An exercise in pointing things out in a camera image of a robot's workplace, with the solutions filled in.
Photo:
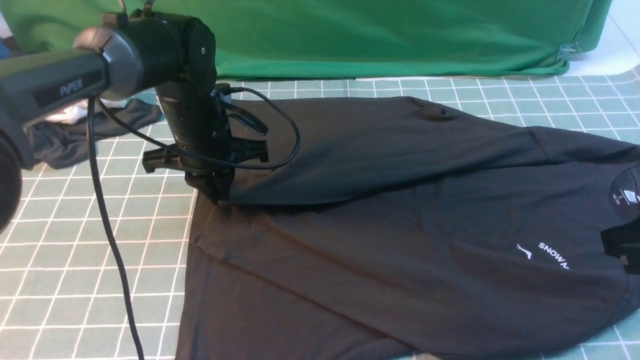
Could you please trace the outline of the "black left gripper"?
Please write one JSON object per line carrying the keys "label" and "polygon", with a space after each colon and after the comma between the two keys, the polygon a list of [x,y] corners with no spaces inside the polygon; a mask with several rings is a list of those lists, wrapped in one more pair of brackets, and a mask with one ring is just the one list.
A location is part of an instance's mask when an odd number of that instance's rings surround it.
{"label": "black left gripper", "polygon": [[155,91],[174,143],[142,155],[146,173],[183,172],[188,186],[217,205],[229,199],[236,164],[269,161],[266,141],[233,136],[222,101],[199,93],[190,82],[166,82]]}

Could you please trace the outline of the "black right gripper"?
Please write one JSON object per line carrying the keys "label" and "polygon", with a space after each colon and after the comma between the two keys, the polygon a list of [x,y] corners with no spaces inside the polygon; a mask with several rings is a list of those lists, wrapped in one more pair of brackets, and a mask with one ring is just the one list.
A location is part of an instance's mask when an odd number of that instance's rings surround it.
{"label": "black right gripper", "polygon": [[640,273],[640,221],[633,221],[600,232],[606,255],[618,258],[627,274]]}

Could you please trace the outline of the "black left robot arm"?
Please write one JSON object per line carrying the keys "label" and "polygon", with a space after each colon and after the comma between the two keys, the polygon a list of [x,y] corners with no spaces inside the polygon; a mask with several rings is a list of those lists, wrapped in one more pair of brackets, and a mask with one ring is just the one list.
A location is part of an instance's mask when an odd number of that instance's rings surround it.
{"label": "black left robot arm", "polygon": [[155,89],[174,143],[142,156],[158,169],[201,177],[226,199],[235,169],[269,160],[263,140],[234,137],[224,103],[231,92],[217,84],[216,40],[200,19],[160,13],[146,3],[131,16],[109,12],[103,25],[83,30],[73,49],[1,62],[1,227],[20,202],[23,169],[35,165],[25,129],[78,101],[126,100]]}

